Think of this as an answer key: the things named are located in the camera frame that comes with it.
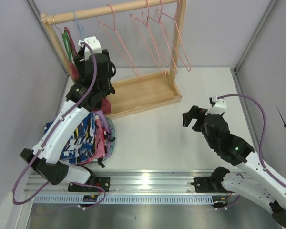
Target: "white tabletop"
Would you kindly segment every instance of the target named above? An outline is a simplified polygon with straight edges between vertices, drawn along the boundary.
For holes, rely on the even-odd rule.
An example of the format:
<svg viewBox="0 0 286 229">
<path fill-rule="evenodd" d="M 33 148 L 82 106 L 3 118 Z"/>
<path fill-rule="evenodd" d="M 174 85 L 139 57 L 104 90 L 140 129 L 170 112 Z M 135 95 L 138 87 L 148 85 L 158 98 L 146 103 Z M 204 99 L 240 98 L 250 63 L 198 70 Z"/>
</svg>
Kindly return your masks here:
<svg viewBox="0 0 286 229">
<path fill-rule="evenodd" d="M 142 73 L 156 72 L 143 68 Z M 130 69 L 117 69 L 113 81 L 133 77 Z M 191 126 L 182 127 L 182 113 L 192 105 L 210 108 L 209 97 L 236 93 L 229 68 L 185 68 L 178 70 L 176 83 L 182 95 L 180 103 L 114 119 L 116 146 L 113 155 L 104 161 L 105 168 L 90 164 L 92 170 L 213 170 L 218 166 L 237 169 L 209 148 L 203 135 Z M 231 133 L 252 144 L 238 98 L 227 98 L 228 109 L 224 114 Z"/>
</svg>

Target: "wooden base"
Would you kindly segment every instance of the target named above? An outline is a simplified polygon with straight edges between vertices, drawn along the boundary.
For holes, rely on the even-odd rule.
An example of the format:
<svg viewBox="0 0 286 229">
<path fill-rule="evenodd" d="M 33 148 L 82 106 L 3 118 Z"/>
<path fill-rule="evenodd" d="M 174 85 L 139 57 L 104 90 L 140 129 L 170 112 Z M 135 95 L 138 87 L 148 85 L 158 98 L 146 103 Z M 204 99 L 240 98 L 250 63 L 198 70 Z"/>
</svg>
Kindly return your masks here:
<svg viewBox="0 0 286 229">
<path fill-rule="evenodd" d="M 181 94 L 176 83 L 171 90 L 167 78 L 163 77 L 160 72 L 143 76 L 141 80 L 136 77 L 112 85 L 116 92 L 107 96 L 111 103 L 111 113 L 106 116 L 110 119 L 181 101 Z"/>
</svg>

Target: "wooden frame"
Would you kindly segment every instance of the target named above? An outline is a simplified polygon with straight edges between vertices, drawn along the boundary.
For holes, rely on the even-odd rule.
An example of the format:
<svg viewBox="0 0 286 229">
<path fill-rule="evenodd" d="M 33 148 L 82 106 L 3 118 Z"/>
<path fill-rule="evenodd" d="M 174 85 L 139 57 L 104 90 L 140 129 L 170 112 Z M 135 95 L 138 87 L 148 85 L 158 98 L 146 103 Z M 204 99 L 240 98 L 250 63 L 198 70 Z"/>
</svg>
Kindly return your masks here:
<svg viewBox="0 0 286 229">
<path fill-rule="evenodd" d="M 158 6 L 161 4 L 168 4 L 173 2 L 178 3 L 177 25 L 179 33 L 180 35 L 182 35 L 186 0 L 148 0 L 149 6 Z M 112 5 L 112 8 L 115 13 L 146 7 L 146 0 L 138 0 Z M 77 19 L 80 20 L 112 14 L 112 10 L 109 6 L 103 6 L 88 10 L 77 11 L 75 13 Z M 48 16 L 44 13 L 41 14 L 41 21 L 51 39 L 51 42 L 53 43 L 54 48 L 56 49 L 56 52 L 59 55 L 59 58 L 62 60 L 62 63 L 69 75 L 71 75 L 69 60 L 57 37 L 53 25 L 54 23 L 59 24 L 74 20 L 75 17 L 73 12 L 52 16 Z M 177 51 L 175 49 L 172 49 L 171 58 L 177 64 L 178 51 L 181 41 L 176 28 L 174 30 L 173 44 L 176 47 Z M 112 85 L 116 89 L 116 94 L 111 94 L 107 97 L 112 105 L 112 111 L 107 116 L 110 118 L 117 118 L 180 102 L 181 94 L 178 90 L 177 85 L 174 82 L 174 72 L 175 66 L 173 67 L 173 69 L 170 69 L 167 79 L 164 78 L 159 72 L 146 75 L 141 80 L 136 77 L 133 79 L 113 83 Z"/>
</svg>

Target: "gray floor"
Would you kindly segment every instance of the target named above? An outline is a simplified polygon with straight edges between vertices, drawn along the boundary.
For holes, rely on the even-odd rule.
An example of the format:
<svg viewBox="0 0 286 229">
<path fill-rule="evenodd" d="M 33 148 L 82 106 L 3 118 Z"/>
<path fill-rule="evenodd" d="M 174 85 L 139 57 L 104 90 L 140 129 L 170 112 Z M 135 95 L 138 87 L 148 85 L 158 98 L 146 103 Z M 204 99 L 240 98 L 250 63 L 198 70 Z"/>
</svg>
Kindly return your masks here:
<svg viewBox="0 0 286 229">
<path fill-rule="evenodd" d="M 41 214 L 59 204 L 34 204 Z M 203 205 L 99 205 L 66 208 L 47 216 L 31 213 L 27 229 L 281 229 L 271 215 L 241 198 L 228 211 Z"/>
</svg>

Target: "perforated metal strip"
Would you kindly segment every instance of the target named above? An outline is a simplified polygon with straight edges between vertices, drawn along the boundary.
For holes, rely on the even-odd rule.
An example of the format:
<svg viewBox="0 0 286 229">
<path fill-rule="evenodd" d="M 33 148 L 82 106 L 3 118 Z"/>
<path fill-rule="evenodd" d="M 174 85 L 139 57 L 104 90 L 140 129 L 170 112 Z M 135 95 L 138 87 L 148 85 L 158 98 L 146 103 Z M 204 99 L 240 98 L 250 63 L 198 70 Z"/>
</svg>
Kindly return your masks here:
<svg viewBox="0 0 286 229">
<path fill-rule="evenodd" d="M 84 195 L 53 195 L 40 194 L 35 197 L 34 203 L 60 204 L 91 204 L 83 201 Z M 182 204 L 202 205 L 213 204 L 212 196 L 208 195 L 114 195 L 107 194 L 102 204 Z"/>
</svg>

